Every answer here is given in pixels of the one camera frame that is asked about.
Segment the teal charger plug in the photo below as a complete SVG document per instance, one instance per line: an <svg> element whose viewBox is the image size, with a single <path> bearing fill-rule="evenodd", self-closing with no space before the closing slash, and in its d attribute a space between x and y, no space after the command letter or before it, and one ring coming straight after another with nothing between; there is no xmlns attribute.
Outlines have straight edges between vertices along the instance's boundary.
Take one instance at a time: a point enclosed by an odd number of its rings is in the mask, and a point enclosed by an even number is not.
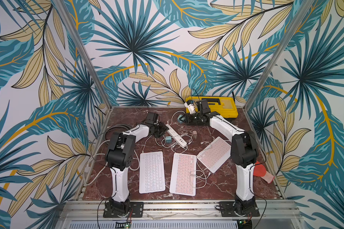
<svg viewBox="0 0 344 229"><path fill-rule="evenodd" d="M179 122L179 123L184 123L184 122L185 122L185 117L184 117L184 115L179 115L179 116L178 116L178 122Z"/></svg>
<svg viewBox="0 0 344 229"><path fill-rule="evenodd" d="M172 137L171 136L167 136L166 138L165 138L165 143L166 144L171 144L172 143Z"/></svg>

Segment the white power strip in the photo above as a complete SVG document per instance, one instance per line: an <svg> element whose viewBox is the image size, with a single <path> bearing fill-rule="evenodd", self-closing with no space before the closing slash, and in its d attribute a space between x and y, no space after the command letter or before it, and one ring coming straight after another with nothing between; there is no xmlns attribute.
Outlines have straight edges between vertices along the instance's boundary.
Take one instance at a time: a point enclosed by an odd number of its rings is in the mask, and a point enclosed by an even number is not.
<svg viewBox="0 0 344 229"><path fill-rule="evenodd" d="M185 148L187 146L187 142L168 124L166 124L167 133L176 141L176 143Z"/></svg>

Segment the pink keyboard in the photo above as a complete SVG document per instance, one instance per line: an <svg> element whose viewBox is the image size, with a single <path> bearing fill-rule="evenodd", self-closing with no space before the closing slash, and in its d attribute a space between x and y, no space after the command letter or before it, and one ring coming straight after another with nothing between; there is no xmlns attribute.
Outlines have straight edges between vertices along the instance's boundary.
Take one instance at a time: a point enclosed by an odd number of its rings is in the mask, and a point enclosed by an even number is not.
<svg viewBox="0 0 344 229"><path fill-rule="evenodd" d="M170 180L170 193L186 196L196 195L195 155L174 153Z"/></svg>
<svg viewBox="0 0 344 229"><path fill-rule="evenodd" d="M197 155L197 159L208 168L211 173L215 173L226 162L230 155L231 145L221 137L218 137Z"/></svg>

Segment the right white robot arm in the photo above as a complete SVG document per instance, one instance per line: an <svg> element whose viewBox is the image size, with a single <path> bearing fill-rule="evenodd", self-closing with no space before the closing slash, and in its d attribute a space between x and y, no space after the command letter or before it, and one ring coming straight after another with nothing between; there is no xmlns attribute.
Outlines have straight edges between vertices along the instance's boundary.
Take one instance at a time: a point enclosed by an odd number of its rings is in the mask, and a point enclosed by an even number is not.
<svg viewBox="0 0 344 229"><path fill-rule="evenodd" d="M210 126L223 134L231 142L230 158L236 165L237 188L233 210L237 216L248 214L260 215L253 191L253 167L256 164L258 151L257 140L251 130L241 129L228 122L218 112L211 111L207 100L184 103L188 113L180 120L192 126Z"/></svg>

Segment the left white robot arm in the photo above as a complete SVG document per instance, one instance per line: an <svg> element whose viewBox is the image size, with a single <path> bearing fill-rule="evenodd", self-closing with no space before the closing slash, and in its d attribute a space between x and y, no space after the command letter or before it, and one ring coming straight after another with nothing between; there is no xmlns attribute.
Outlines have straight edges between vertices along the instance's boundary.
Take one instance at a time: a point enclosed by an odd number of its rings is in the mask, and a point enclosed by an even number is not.
<svg viewBox="0 0 344 229"><path fill-rule="evenodd" d="M110 168L113 177L109 211L117 215L129 213L128 171L132 163L135 143L148 136L160 138L166 132L167 126L159 121L159 115L149 112L146 118L134 128L112 134L105 156L106 165Z"/></svg>

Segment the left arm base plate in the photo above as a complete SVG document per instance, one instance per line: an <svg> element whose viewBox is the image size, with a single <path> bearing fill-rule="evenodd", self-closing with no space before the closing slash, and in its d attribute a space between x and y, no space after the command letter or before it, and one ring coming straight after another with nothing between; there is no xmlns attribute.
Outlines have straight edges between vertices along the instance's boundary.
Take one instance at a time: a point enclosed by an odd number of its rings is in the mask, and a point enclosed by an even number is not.
<svg viewBox="0 0 344 229"><path fill-rule="evenodd" d="M141 218L143 215L143 202L106 202L103 217L104 218L123 218L130 216L132 218Z"/></svg>

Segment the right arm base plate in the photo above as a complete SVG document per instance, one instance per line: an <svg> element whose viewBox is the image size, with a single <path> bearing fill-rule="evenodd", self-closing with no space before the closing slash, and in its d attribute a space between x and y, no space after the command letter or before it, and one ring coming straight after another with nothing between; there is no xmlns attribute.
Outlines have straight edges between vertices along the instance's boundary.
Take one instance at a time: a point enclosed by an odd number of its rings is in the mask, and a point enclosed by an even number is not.
<svg viewBox="0 0 344 229"><path fill-rule="evenodd" d="M222 217L259 217L260 213L255 202L221 201L215 206Z"/></svg>

